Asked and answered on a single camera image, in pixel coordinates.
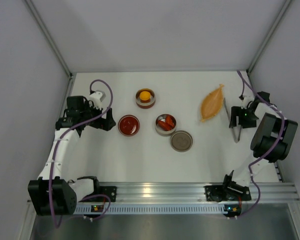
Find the metal tongs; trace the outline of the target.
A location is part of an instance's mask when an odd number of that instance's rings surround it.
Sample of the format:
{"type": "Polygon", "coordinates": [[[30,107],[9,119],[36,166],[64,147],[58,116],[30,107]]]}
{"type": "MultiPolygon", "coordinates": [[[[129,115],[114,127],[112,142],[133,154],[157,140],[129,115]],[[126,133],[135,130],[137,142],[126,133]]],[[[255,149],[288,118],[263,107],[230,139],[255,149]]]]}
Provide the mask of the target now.
{"type": "MultiPolygon", "coordinates": [[[[229,112],[229,109],[227,107],[226,98],[223,99],[223,107],[224,107],[225,112],[227,114],[228,121],[231,122],[231,113],[229,112]]],[[[234,142],[237,144],[241,139],[241,130],[242,130],[242,128],[241,127],[239,128],[238,134],[236,134],[236,131],[233,127],[229,127],[229,129],[232,133],[232,137],[233,137],[234,142]]]]}

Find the orange round food ball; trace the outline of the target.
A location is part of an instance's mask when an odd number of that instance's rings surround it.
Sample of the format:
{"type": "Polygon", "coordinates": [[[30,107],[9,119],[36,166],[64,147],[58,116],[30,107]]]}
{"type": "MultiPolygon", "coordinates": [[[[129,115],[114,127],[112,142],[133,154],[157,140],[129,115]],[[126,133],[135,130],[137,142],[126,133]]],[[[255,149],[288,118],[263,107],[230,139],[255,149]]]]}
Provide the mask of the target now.
{"type": "Polygon", "coordinates": [[[142,102],[148,102],[151,100],[151,93],[148,92],[148,91],[142,91],[140,94],[139,94],[139,98],[142,102]]]}

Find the red sausage piece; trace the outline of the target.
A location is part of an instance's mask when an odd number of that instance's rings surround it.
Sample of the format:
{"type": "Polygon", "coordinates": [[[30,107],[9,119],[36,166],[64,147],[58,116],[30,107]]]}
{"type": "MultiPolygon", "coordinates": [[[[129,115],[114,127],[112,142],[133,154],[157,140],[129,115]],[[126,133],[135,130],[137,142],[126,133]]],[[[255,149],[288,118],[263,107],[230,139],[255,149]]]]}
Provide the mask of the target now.
{"type": "Polygon", "coordinates": [[[172,127],[168,123],[166,123],[165,121],[159,120],[157,122],[157,125],[160,128],[162,128],[164,131],[170,131],[170,130],[172,130],[172,127]]]}
{"type": "Polygon", "coordinates": [[[170,115],[165,117],[165,122],[173,129],[175,127],[175,123],[170,115]]]}

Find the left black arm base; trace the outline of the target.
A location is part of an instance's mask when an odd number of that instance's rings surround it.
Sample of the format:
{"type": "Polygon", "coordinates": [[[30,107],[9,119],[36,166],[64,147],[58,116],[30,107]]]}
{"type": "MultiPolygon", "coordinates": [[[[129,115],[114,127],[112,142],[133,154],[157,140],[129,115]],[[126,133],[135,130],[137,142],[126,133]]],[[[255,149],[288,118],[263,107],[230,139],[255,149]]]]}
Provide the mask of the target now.
{"type": "Polygon", "coordinates": [[[117,199],[117,187],[116,186],[99,186],[94,192],[96,195],[99,195],[93,199],[94,202],[109,202],[109,200],[101,195],[107,196],[110,201],[116,202],[117,199]]]}

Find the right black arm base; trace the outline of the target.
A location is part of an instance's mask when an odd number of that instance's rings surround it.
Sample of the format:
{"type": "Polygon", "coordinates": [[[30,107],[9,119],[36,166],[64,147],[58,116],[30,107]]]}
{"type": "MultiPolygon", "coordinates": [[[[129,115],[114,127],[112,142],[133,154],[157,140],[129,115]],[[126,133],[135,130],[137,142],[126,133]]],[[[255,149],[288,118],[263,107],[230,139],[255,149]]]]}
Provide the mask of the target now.
{"type": "Polygon", "coordinates": [[[247,186],[241,186],[232,180],[232,171],[225,175],[222,184],[206,185],[204,187],[208,202],[222,201],[251,201],[250,189],[247,186]]]}

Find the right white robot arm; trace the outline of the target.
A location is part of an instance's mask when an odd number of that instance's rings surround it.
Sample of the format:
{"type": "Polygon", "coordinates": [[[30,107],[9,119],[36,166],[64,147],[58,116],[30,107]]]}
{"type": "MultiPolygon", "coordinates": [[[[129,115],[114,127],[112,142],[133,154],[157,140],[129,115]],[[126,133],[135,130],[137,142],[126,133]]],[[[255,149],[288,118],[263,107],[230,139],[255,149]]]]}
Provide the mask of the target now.
{"type": "Polygon", "coordinates": [[[255,128],[250,143],[251,154],[243,164],[224,177],[225,192],[244,196],[249,191],[252,179],[266,166],[289,154],[298,123],[287,119],[270,101],[268,92],[260,91],[257,96],[241,96],[241,106],[232,106],[227,112],[229,128],[255,128]]]}

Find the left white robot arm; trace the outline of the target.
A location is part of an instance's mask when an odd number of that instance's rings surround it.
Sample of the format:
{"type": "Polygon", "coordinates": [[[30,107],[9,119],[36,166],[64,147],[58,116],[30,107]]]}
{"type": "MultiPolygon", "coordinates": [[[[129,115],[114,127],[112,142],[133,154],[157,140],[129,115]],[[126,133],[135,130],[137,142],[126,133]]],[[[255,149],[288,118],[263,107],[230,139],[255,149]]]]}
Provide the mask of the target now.
{"type": "Polygon", "coordinates": [[[98,198],[101,187],[97,177],[83,176],[72,180],[66,176],[68,163],[86,126],[110,131],[116,123],[112,110],[103,113],[102,91],[88,97],[69,96],[66,109],[55,124],[54,141],[45,166],[36,180],[30,180],[28,193],[39,216],[71,215],[77,203],[88,196],[98,198]]]}

